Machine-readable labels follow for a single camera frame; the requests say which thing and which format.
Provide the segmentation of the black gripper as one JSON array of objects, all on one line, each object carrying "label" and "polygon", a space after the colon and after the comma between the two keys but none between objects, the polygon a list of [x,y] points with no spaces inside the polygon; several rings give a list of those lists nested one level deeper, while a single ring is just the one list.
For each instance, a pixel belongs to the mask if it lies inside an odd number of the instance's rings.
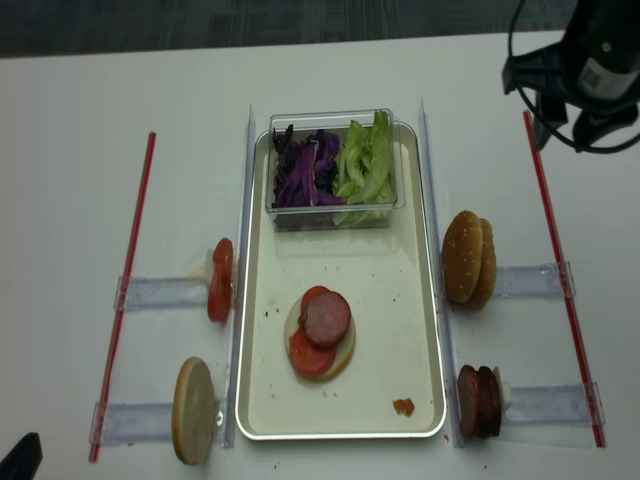
[{"label": "black gripper", "polygon": [[562,41],[523,55],[510,55],[502,70],[502,82],[506,94],[518,87],[537,92],[532,126],[537,150],[545,147],[553,131],[566,124],[565,103],[585,110],[573,127],[576,152],[622,152],[639,142],[636,135],[616,146],[593,147],[606,135],[630,127],[638,119],[637,52],[618,49],[611,42],[581,48]]}]

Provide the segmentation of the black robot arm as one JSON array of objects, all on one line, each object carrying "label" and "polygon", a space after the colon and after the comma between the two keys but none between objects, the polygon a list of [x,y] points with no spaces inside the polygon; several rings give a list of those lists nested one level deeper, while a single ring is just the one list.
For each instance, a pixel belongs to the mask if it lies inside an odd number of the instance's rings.
[{"label": "black robot arm", "polygon": [[639,118],[639,3],[579,1],[559,42],[514,55],[523,6],[518,3],[509,26],[502,82],[504,93],[518,92],[534,116],[535,150],[551,137],[577,153],[614,154],[638,144],[634,136],[595,145]]}]

